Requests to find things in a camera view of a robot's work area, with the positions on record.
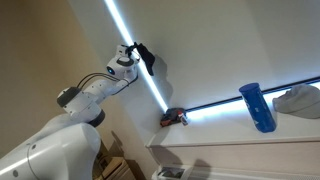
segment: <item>white shelf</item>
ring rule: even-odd
[[[277,129],[259,132],[248,111],[217,114],[191,121],[188,126],[174,124],[161,128],[147,147],[201,146],[270,142],[319,141],[320,119],[304,119],[275,113]]]

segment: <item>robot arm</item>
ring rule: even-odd
[[[138,78],[139,60],[131,57],[132,47],[118,46],[116,56],[108,63],[110,75],[103,76],[116,83],[100,79],[85,90],[84,85],[63,90],[57,102],[67,113],[51,119],[0,159],[0,179],[91,179],[93,161],[100,148],[94,127],[105,118],[99,104]]]

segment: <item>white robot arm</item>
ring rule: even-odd
[[[94,158],[100,148],[97,127],[105,118],[99,104],[134,82],[138,60],[126,46],[118,46],[108,63],[111,75],[94,73],[85,78],[104,76],[116,80],[97,80],[63,90],[57,99],[67,112],[51,119],[38,133],[0,159],[0,179],[5,180],[89,180]]]

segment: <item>blue plastic cup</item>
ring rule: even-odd
[[[259,84],[251,83],[244,85],[239,89],[239,91],[247,104],[256,128],[263,133],[274,131],[277,125],[271,115],[265,99],[263,98]]]

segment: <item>led light strip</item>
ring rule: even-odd
[[[320,89],[320,82],[312,83],[310,85],[315,86],[318,89]],[[263,97],[266,100],[267,104],[271,105],[273,98],[277,98],[277,97],[285,94],[287,90],[289,90],[289,88],[284,89],[284,90],[280,90],[277,92],[265,94],[265,95],[263,95]],[[238,101],[234,101],[234,102],[230,102],[230,103],[226,103],[226,104],[221,104],[221,105],[217,105],[217,106],[203,108],[203,109],[196,110],[196,111],[191,111],[191,112],[187,113],[187,116],[191,120],[201,120],[205,117],[213,117],[215,115],[221,115],[222,113],[229,113],[229,112],[235,113],[235,112],[239,112],[239,111],[240,112],[247,111],[247,106],[243,100],[238,100]]]
[[[122,35],[122,37],[125,40],[125,42],[127,43],[127,45],[128,46],[133,45],[132,38],[131,38],[126,26],[124,25],[123,20],[119,14],[119,11],[118,11],[116,5],[113,2],[113,0],[104,0],[104,2],[106,3],[106,5],[111,13],[111,16],[113,17],[113,20],[115,21],[115,23],[120,31],[120,34]],[[144,62],[140,61],[140,63],[138,64],[138,67],[139,67],[140,72],[143,74],[145,81],[149,85],[149,88],[153,92],[153,95],[155,96],[156,100],[158,101],[160,107],[162,108],[163,112],[166,112],[168,109],[168,106],[164,102],[160,92],[158,91],[152,78],[148,74],[148,71],[145,67]]]

